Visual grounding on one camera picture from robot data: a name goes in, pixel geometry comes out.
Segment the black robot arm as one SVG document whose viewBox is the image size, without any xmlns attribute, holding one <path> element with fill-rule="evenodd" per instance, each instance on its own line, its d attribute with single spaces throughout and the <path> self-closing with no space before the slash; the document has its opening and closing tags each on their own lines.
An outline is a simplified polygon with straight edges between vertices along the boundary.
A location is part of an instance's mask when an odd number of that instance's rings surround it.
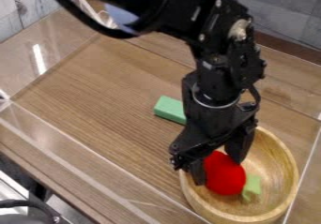
<svg viewBox="0 0 321 224">
<path fill-rule="evenodd" d="M 254 40 L 252 16 L 236 0 L 99 0 L 117 27 L 95 21 L 70 0 L 56 0 L 100 34 L 127 39 L 160 32 L 184 41 L 195 70 L 181 79 L 184 128 L 169 145 L 169 162 L 198 186 L 204 160 L 223 148 L 235 163 L 247 157 L 256 128 L 266 61 Z"/>
</svg>

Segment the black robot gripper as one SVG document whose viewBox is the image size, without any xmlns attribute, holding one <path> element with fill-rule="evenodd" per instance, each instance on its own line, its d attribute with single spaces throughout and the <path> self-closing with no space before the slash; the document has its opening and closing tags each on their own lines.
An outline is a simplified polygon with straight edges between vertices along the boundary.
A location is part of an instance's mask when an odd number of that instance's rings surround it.
<svg viewBox="0 0 321 224">
<path fill-rule="evenodd" d="M 183 112 L 185 124 L 169 145 L 169 162 L 175 170 L 189 172 L 198 186 L 207 181 L 204 158 L 220 146 L 231 160 L 240 164 L 251 148 L 259 95 L 250 87 L 255 101 L 239 102 L 239 97 L 224 106 L 214 106 L 202 100 L 196 75 L 189 73 L 181 80 Z"/>
</svg>

